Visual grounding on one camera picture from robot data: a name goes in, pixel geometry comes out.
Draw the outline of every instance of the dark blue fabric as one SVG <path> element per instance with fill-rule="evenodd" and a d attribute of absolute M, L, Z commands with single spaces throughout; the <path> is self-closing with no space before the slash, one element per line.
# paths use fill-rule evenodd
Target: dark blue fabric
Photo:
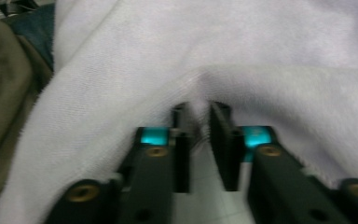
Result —
<path fill-rule="evenodd" d="M 54 6 L 40 7 L 35 12 L 20 17 L 10 24 L 13 32 L 16 35 L 25 36 L 51 69 L 53 67 Z"/>

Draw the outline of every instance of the white surface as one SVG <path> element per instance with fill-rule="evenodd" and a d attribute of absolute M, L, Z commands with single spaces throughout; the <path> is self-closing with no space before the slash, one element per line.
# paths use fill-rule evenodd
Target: white surface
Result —
<path fill-rule="evenodd" d="M 205 131 L 207 100 L 232 105 L 239 125 L 273 126 L 330 186 L 358 177 L 358 1 L 59 1 L 54 60 L 0 224 L 42 222 L 69 184 L 108 177 L 134 129 L 169 125 L 183 101 Z M 200 216 L 238 218 L 226 212 Z"/>
<path fill-rule="evenodd" d="M 246 203 L 251 171 L 250 163 L 241 167 L 241 184 L 237 192 L 223 188 L 213 160 L 212 151 L 206 147 L 192 158 L 191 194 L 175 194 L 173 224 L 254 224 Z"/>

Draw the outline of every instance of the glowing teal led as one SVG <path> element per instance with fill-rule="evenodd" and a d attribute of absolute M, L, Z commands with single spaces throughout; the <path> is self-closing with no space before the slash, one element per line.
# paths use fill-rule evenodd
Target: glowing teal led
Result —
<path fill-rule="evenodd" d="M 257 146 L 271 143 L 272 138 L 269 130 L 263 126 L 242 127 L 245 146 L 248 149 L 244 161 L 252 161 Z"/>
<path fill-rule="evenodd" d="M 156 146 L 168 145 L 168 128 L 144 128 L 144 131 L 142 132 L 141 143 Z"/>

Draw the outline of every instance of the white cloth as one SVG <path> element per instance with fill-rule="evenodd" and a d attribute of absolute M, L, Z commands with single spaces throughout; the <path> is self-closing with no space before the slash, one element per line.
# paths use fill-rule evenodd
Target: white cloth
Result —
<path fill-rule="evenodd" d="M 358 177 L 358 1 L 59 1 L 56 75 L 22 133 L 0 224 L 39 223 L 80 178 L 107 178 L 138 126 L 207 101 L 275 127 L 329 186 Z"/>

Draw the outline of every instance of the table surface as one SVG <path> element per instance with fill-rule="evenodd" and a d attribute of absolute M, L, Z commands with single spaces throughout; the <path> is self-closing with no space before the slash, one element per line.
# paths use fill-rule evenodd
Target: table surface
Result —
<path fill-rule="evenodd" d="M 226 192 L 210 147 L 202 146 L 191 158 L 191 194 L 174 195 L 173 224 L 254 224 L 245 200 L 251 166 L 241 166 L 240 191 Z"/>

